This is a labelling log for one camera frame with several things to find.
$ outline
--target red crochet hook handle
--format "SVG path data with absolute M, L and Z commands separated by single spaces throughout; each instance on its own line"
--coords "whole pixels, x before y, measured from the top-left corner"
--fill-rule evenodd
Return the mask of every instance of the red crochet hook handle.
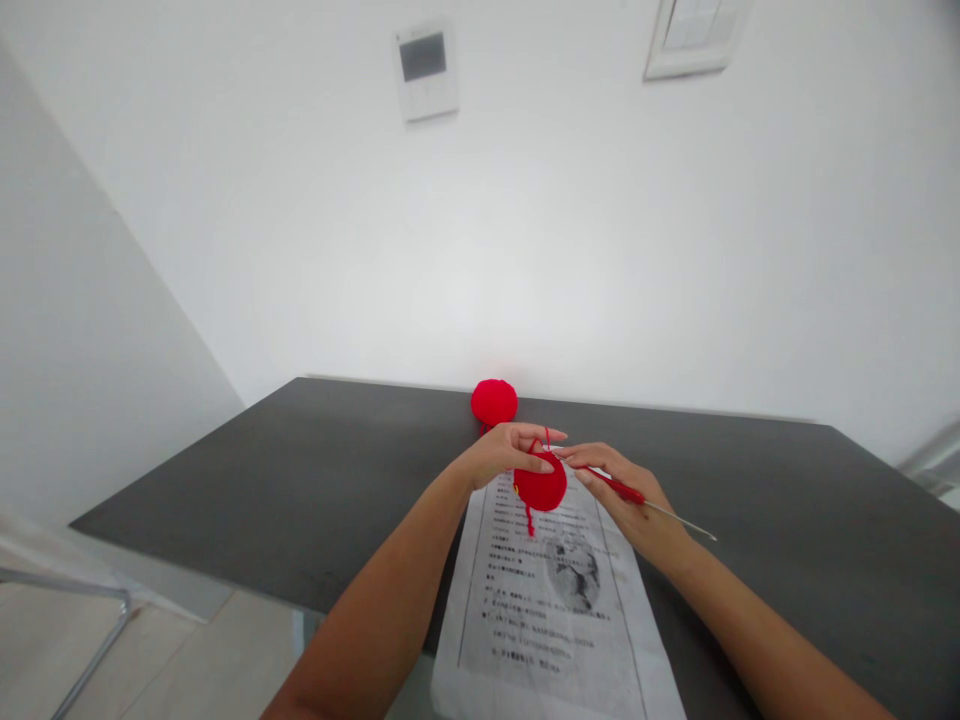
M 636 505 L 643 505 L 647 502 L 647 499 L 643 496 L 643 493 L 639 490 L 634 490 L 632 487 L 624 485 L 619 480 L 614 480 L 613 478 L 608 478 L 606 475 L 601 475 L 593 468 L 584 468 L 584 470 L 589 470 L 598 478 L 603 480 L 607 485 L 616 490 L 617 495 L 627 502 L 632 502 Z

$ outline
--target left hand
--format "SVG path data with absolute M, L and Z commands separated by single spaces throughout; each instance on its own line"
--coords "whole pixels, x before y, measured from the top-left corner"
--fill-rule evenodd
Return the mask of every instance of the left hand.
M 562 442 L 567 434 L 550 429 L 550 442 Z M 519 468 L 536 473 L 551 473 L 553 466 L 527 450 L 539 440 L 547 441 L 547 430 L 542 425 L 529 423 L 500 423 L 467 448 L 454 460 L 450 468 L 462 473 L 472 490 L 479 490 L 497 475 Z

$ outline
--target chair leg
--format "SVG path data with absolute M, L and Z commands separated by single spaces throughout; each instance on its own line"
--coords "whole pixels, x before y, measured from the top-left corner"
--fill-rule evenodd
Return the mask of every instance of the chair leg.
M 67 714 L 67 711 L 76 701 L 77 696 L 80 695 L 80 692 L 84 687 L 86 687 L 87 682 L 90 680 L 90 676 L 93 675 L 93 671 L 97 669 L 97 666 L 107 654 L 107 651 L 110 649 L 113 643 L 116 642 L 117 638 L 120 636 L 120 633 L 123 632 L 123 629 L 127 626 L 127 623 L 130 622 L 130 593 L 123 588 L 109 588 L 103 585 L 91 585 L 89 583 L 77 582 L 76 580 L 65 580 L 62 578 L 48 577 L 45 575 L 35 575 L 33 573 L 20 572 L 19 570 L 9 570 L 3 567 L 0 567 L 0 581 L 12 582 L 18 585 L 30 585 L 32 587 L 46 588 L 47 590 L 58 590 L 60 592 L 73 593 L 75 595 L 97 595 L 101 597 L 112 597 L 120 601 L 120 617 L 117 619 L 117 624 L 113 626 L 113 629 L 103 641 L 103 644 L 100 645 L 100 649 L 97 650 L 96 654 L 93 656 L 93 659 L 77 679 L 77 682 L 74 683 L 73 687 L 70 688 L 70 692 L 67 693 L 66 697 L 63 699 L 63 702 L 60 703 L 60 707 L 58 707 L 57 711 L 53 714 L 52 720 L 62 720 L 62 718 Z

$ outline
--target paper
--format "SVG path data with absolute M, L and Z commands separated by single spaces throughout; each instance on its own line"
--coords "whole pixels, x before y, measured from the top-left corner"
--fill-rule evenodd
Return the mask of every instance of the paper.
M 685 720 L 633 549 L 567 471 L 527 533 L 513 472 L 470 499 L 431 682 L 453 720 Z

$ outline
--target table top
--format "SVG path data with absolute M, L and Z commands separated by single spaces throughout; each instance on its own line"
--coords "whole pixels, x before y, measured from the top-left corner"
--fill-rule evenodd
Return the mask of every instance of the table top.
M 720 538 L 710 549 L 897 717 L 955 717 L 960 515 L 840 432 L 527 398 L 517 419 L 650 468 Z M 71 527 L 327 613 L 479 429 L 468 393 L 297 378 Z M 637 561 L 688 718 L 759 718 L 706 627 Z

